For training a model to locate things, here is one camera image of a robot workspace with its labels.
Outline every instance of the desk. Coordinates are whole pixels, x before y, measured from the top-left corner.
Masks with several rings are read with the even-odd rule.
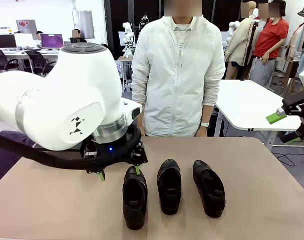
[[[132,65],[133,57],[131,56],[129,58],[125,58],[123,56],[120,56],[117,61],[122,63],[123,89],[125,89],[125,82],[127,81],[127,72],[125,71],[125,67]]]
[[[49,52],[49,53],[40,52],[40,53],[46,59],[56,59],[58,57],[58,54],[59,54],[58,52]],[[29,62],[30,62],[32,73],[34,73],[33,62],[29,58],[27,53],[25,53],[25,51],[17,51],[17,52],[14,52],[14,53],[4,52],[4,54],[8,59],[28,59]]]
[[[21,240],[304,240],[304,190],[255,138],[143,138],[148,211],[141,230],[126,228],[122,185],[128,164],[106,168],[106,181],[85,171],[21,159],[0,181],[0,238]],[[177,160],[182,200],[161,212],[156,176]],[[221,218],[206,216],[192,177],[207,162],[226,192]]]
[[[8,59],[28,59],[28,55],[25,53],[25,51],[17,51],[15,53],[7,53],[7,52],[4,52],[5,56],[8,58]],[[58,53],[41,53],[44,58],[46,59],[51,59],[51,58],[57,58],[58,57]]]
[[[282,99],[250,80],[222,80],[216,103],[219,116],[215,136],[219,136],[224,115],[236,129],[268,131],[264,144],[271,150],[278,131],[296,131],[301,124],[298,116],[289,116],[274,124],[268,123],[266,117],[283,105]]]

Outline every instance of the robot end effector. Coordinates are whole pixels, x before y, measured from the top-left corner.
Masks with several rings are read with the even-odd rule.
[[[304,71],[299,75],[304,87]],[[302,119],[300,127],[292,133],[281,137],[283,143],[290,143],[297,139],[304,140],[304,90],[297,93],[289,94],[282,100],[283,106],[276,113],[268,116],[266,119],[273,124],[285,117],[299,116]]]

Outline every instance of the black leather shoe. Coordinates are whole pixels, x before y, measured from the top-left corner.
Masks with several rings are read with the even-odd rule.
[[[131,230],[142,228],[145,221],[147,185],[142,171],[136,174],[134,166],[127,169],[123,184],[123,215]]]
[[[157,174],[158,194],[162,212],[176,214],[181,201],[181,173],[173,159],[166,160]]]
[[[201,160],[194,163],[193,178],[205,213],[211,218],[219,218],[225,208],[225,192],[221,179]]]

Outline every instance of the striped shirt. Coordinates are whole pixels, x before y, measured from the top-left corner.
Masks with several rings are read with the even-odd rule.
[[[191,28],[190,24],[177,24],[177,27],[174,29],[174,33],[178,42],[178,46],[182,49],[187,36],[190,34]]]

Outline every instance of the red shirt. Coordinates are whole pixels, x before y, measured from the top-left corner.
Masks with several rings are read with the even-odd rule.
[[[255,45],[254,55],[256,57],[262,57],[271,47],[277,44],[281,39],[285,39],[288,33],[288,22],[284,19],[280,19],[280,21],[272,25],[272,21],[270,20],[260,36]],[[279,49],[274,50],[270,53],[270,59],[275,59],[278,57]]]

